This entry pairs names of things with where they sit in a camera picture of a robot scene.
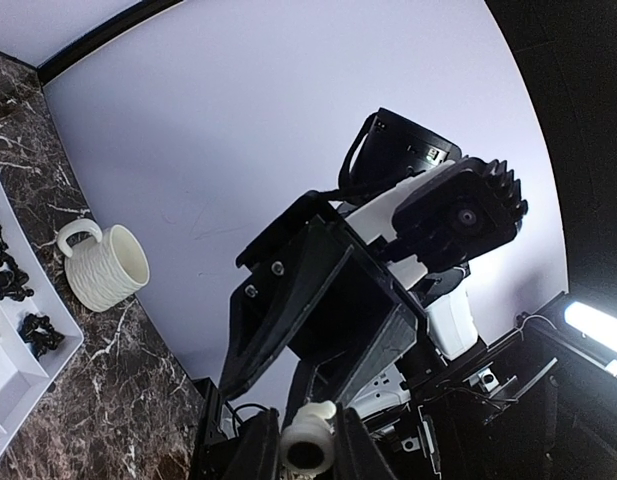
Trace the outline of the white queen chess piece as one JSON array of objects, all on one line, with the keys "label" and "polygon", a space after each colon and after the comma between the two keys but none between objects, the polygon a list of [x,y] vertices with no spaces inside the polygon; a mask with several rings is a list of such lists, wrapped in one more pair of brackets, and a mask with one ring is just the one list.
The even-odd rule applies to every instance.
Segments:
[{"label": "white queen chess piece", "polygon": [[337,413],[332,401],[309,402],[302,406],[280,437],[280,459],[293,473],[316,476],[334,463],[333,427]]}]

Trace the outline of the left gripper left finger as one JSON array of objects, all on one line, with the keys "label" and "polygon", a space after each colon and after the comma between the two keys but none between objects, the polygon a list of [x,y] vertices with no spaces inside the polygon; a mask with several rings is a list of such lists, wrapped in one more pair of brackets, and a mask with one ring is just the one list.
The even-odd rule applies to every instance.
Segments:
[{"label": "left gripper left finger", "polygon": [[227,468],[229,480],[275,480],[279,478],[279,412],[261,411],[246,421],[236,452]]}]

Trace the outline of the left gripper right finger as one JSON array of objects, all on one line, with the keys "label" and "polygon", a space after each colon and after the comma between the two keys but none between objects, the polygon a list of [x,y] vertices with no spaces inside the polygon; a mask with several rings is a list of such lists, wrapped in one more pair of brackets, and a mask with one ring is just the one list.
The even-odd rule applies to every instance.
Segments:
[{"label": "left gripper right finger", "polygon": [[338,405],[334,433],[334,479],[397,479],[356,410]]}]

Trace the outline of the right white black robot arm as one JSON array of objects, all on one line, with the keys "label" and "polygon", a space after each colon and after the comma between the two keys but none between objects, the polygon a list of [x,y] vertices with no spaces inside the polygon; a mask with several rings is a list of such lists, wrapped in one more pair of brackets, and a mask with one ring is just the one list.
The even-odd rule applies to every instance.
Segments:
[{"label": "right white black robot arm", "polygon": [[289,399],[347,402],[425,334],[411,288],[484,249],[493,225],[481,160],[425,164],[411,121],[364,121],[338,186],[308,191],[238,255],[219,388],[251,389],[284,349],[299,359]]}]

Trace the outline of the white plastic compartment tray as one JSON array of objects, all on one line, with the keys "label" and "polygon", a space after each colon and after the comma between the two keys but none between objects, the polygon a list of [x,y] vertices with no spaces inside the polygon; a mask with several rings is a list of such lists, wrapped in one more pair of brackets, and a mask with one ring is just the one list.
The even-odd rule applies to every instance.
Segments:
[{"label": "white plastic compartment tray", "polygon": [[[48,387],[70,363],[84,335],[33,252],[0,181],[0,224],[8,252],[25,271],[34,295],[0,300],[0,455],[15,437]],[[47,316],[65,336],[55,351],[40,358],[19,334],[29,314]]]}]

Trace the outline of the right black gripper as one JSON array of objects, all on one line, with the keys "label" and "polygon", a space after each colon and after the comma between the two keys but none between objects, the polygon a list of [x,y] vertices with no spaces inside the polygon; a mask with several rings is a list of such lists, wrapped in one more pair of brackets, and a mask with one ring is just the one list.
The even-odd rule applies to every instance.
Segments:
[{"label": "right black gripper", "polygon": [[219,381],[233,400],[290,348],[308,369],[309,401],[348,405],[417,341],[421,305],[316,191],[237,257],[250,275],[230,297]]}]

